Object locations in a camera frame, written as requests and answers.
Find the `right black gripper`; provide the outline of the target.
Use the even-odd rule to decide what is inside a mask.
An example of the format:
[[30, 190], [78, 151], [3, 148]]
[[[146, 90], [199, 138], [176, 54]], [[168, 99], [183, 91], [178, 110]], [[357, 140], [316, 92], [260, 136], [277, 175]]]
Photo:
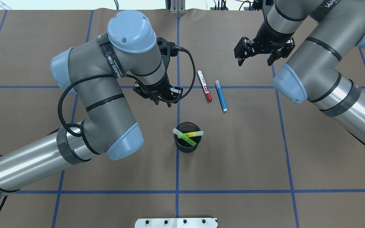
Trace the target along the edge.
[[268, 66], [271, 66], [275, 60], [288, 58], [295, 48], [293, 34], [294, 32], [288, 34], [278, 32], [264, 21], [254, 39], [241, 37], [235, 46], [234, 56], [238, 66], [242, 66], [245, 59], [258, 54], [270, 54], [267, 59]]

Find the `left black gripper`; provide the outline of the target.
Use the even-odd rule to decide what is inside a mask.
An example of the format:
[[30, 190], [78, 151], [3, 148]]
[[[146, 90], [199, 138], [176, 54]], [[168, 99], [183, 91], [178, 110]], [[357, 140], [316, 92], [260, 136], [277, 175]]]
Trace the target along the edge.
[[183, 88], [173, 87], [169, 81], [162, 81], [152, 85], [144, 85], [135, 81], [133, 91], [144, 99], [152, 100], [156, 105], [162, 101], [169, 108], [172, 104], [176, 104], [176, 100], [183, 95]]

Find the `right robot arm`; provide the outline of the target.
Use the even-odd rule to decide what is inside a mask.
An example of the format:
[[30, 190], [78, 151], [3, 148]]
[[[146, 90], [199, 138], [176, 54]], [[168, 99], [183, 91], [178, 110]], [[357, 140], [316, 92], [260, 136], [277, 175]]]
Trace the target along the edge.
[[234, 48], [238, 65], [268, 54], [289, 58], [272, 85], [291, 101], [309, 101], [365, 145], [365, 93], [336, 70], [354, 47], [365, 48], [365, 0], [255, 0], [264, 21]]

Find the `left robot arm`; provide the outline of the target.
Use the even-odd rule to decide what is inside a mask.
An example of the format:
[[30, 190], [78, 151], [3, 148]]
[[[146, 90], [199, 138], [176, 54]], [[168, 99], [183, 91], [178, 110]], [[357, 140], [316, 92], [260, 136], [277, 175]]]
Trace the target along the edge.
[[138, 95], [170, 107], [184, 97], [167, 74], [170, 57], [180, 51], [187, 52], [156, 37], [142, 12], [125, 10], [110, 19], [106, 33], [55, 56], [50, 68], [63, 89], [62, 126], [0, 156], [0, 198], [100, 154], [116, 161], [139, 150], [144, 139], [118, 80], [134, 79]]

